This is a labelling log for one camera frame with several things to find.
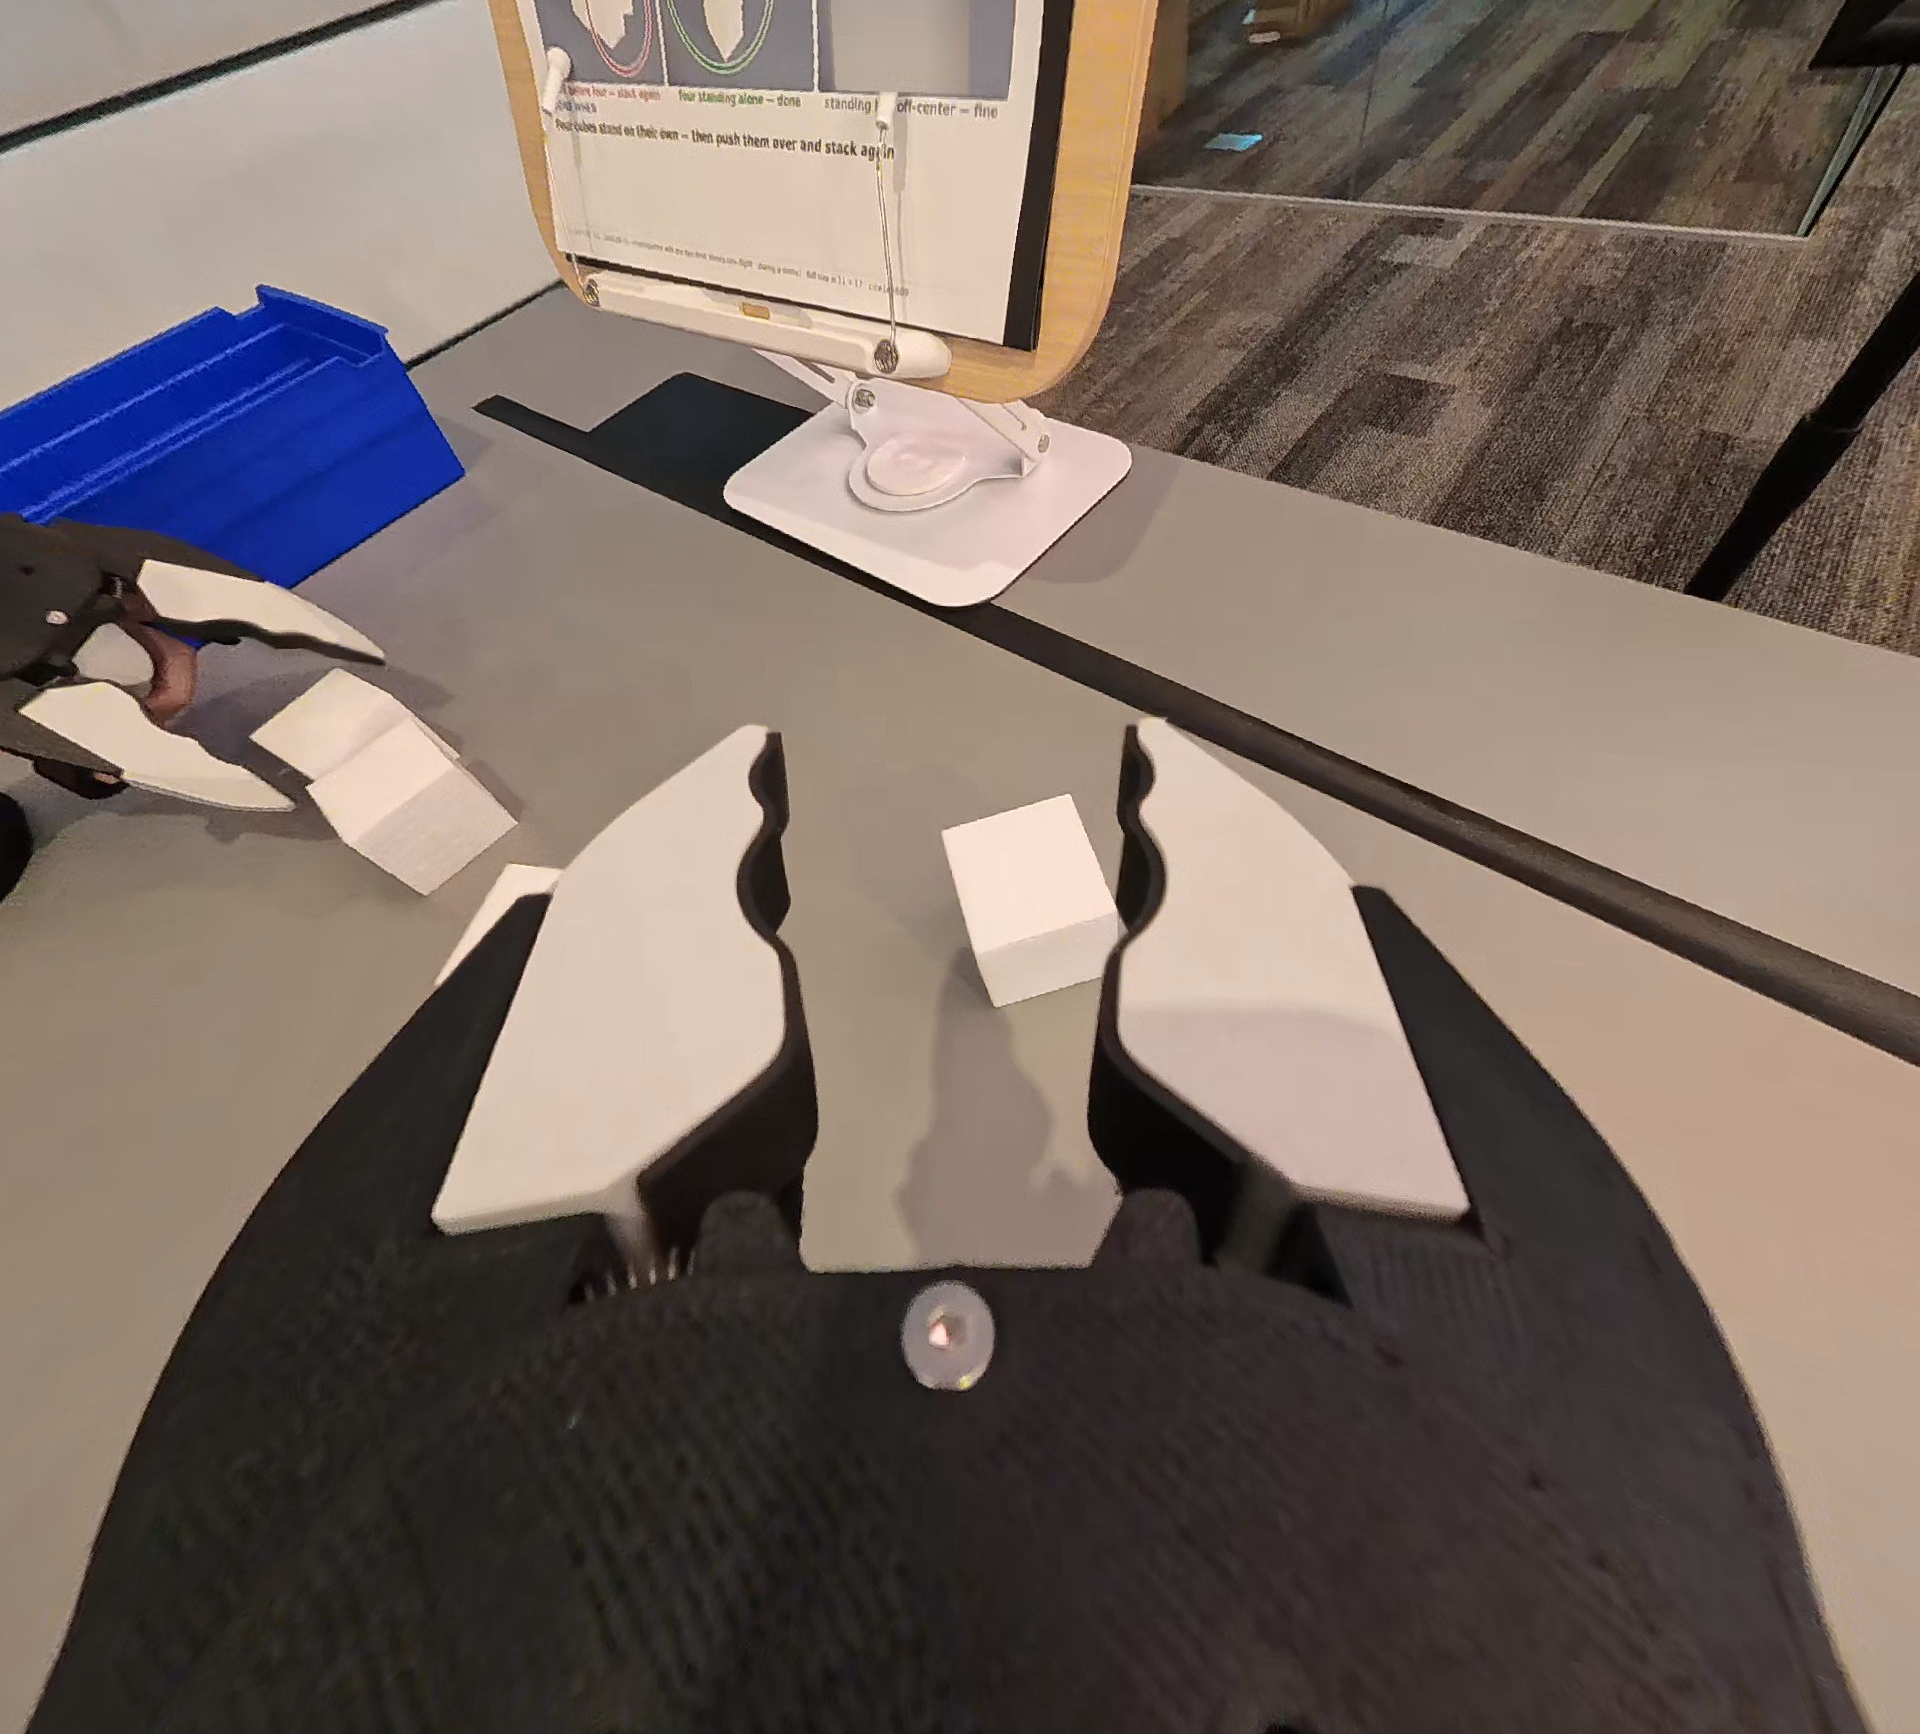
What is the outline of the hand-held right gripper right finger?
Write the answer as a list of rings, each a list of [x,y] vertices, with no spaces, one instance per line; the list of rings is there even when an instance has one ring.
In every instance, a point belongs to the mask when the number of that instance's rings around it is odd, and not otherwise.
[[[1121,1190],[1180,1196],[1202,1256],[1249,1270],[1317,1208],[1462,1225],[1469,1186],[1342,863],[1164,718],[1126,731],[1116,820],[1089,1133]]]

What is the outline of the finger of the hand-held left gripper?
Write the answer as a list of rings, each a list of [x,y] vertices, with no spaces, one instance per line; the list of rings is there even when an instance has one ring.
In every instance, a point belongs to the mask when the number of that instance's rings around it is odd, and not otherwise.
[[[292,796],[215,756],[199,738],[159,726],[130,690],[111,681],[38,690],[14,718],[29,727],[29,760],[85,765],[133,789],[211,809],[296,809]]]
[[[263,577],[146,557],[135,588],[152,610],[152,624],[178,639],[259,642],[345,664],[387,664],[384,647],[351,621]]]

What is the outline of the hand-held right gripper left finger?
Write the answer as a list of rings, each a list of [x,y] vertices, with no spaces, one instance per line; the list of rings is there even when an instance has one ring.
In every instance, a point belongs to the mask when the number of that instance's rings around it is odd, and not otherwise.
[[[819,1091],[795,953],[783,735],[749,724],[557,876],[433,1206],[471,1236],[601,1217],[633,1265],[689,1260],[709,1208],[796,1238]]]

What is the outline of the white foam cube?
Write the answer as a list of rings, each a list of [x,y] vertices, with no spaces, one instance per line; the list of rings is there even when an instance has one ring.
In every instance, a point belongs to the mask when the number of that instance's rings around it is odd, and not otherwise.
[[[250,740],[307,782],[318,782],[415,720],[393,691],[335,667],[261,721]]]
[[[1067,792],[941,831],[972,961],[997,1007],[1098,982],[1121,913]]]
[[[403,718],[315,777],[339,841],[430,898],[516,830],[516,816],[419,720]]]
[[[563,868],[525,862],[508,862],[502,865],[475,913],[463,928],[461,936],[452,943],[450,951],[445,956],[445,961],[435,975],[435,989],[442,988],[445,982],[461,970],[461,966],[469,960],[469,953],[473,953],[486,940],[486,936],[515,905],[532,898],[551,896],[557,882],[561,882],[563,871]]]

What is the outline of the blue plastic bin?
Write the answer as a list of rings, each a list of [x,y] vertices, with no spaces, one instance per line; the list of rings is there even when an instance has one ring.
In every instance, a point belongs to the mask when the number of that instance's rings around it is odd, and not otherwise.
[[[465,478],[384,325],[261,285],[2,413],[2,510],[298,586]]]

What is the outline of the printed instruction sheet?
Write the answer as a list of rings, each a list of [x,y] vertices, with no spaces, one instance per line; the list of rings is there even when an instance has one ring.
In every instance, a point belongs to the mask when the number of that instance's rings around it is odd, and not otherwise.
[[[1074,0],[512,0],[557,249],[1031,351]]]

